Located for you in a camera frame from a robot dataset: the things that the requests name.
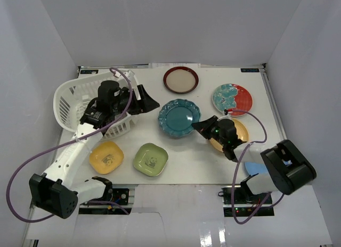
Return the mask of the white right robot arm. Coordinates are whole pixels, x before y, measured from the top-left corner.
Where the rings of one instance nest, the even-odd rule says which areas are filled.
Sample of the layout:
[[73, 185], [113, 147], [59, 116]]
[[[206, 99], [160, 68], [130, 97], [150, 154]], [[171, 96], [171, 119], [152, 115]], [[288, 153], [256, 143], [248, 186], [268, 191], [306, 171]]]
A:
[[231, 119], [217, 116], [192, 124], [205, 139], [214, 139], [222, 145], [225, 157], [233, 162], [253, 162], [266, 166], [266, 174], [254, 174], [243, 180], [241, 199], [252, 204], [261, 193], [280, 191], [290, 195], [317, 177], [316, 170], [296, 147], [285, 139], [274, 147], [265, 147], [264, 141], [245, 142], [238, 135]]

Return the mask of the teal scalloped plate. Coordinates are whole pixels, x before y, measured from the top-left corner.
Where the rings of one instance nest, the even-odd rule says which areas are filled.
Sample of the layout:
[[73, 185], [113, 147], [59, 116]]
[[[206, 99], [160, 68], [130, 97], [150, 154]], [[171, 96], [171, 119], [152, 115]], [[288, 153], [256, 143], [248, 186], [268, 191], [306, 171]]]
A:
[[169, 137], [182, 138], [194, 131], [192, 123], [199, 122], [199, 107], [186, 99], [171, 100], [161, 108], [158, 114], [158, 125]]

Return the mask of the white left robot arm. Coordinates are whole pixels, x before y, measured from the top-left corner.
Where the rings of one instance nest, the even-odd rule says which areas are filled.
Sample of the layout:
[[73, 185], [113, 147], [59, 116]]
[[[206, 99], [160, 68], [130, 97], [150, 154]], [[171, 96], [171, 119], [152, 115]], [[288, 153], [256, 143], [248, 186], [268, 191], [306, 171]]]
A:
[[33, 204], [60, 218], [70, 217], [81, 197], [81, 191], [72, 190], [72, 182], [91, 149], [125, 115], [148, 113], [159, 106], [143, 85], [134, 91], [131, 86], [120, 87], [114, 80], [103, 81], [79, 121], [73, 143], [41, 175], [31, 176]]

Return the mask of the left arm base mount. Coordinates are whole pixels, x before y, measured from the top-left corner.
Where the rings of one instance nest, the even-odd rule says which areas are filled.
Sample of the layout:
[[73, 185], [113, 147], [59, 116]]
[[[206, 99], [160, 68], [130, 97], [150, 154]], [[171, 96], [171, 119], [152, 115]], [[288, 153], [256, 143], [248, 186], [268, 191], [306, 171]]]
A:
[[80, 215], [128, 215], [131, 213], [134, 196], [135, 196], [135, 188], [114, 188], [112, 190], [113, 196], [111, 198], [111, 202], [115, 202], [118, 205], [122, 206], [125, 211], [123, 211], [120, 207], [105, 203], [105, 204], [87, 204], [81, 205], [79, 208]]

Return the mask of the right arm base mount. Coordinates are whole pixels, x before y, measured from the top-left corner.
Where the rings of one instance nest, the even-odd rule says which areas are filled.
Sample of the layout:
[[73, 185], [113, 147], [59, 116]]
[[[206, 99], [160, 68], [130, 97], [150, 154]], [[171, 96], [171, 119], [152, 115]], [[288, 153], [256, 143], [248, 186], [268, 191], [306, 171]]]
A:
[[[218, 192], [218, 196], [222, 198], [224, 217], [232, 218], [232, 205], [231, 205], [231, 186], [223, 187]], [[248, 217], [259, 206], [259, 204], [266, 197], [266, 193], [258, 195], [251, 195], [246, 197], [239, 186], [235, 187], [234, 191], [234, 210], [237, 217]], [[274, 216], [274, 208], [272, 205], [271, 196], [267, 198], [265, 203], [261, 206], [255, 217], [272, 217]]]

